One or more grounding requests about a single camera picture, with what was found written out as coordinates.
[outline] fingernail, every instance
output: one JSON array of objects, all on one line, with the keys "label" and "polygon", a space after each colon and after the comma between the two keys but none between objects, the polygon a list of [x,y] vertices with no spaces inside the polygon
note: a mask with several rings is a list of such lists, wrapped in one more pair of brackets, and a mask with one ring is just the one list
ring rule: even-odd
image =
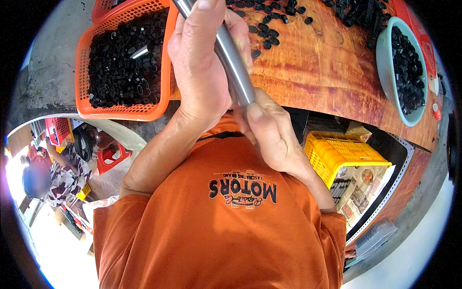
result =
[{"label": "fingernail", "polygon": [[262,108],[256,103],[251,103],[247,106],[247,113],[253,120],[258,120],[263,116]]},{"label": "fingernail", "polygon": [[198,0],[197,9],[199,10],[209,10],[215,8],[217,5],[217,0]]}]

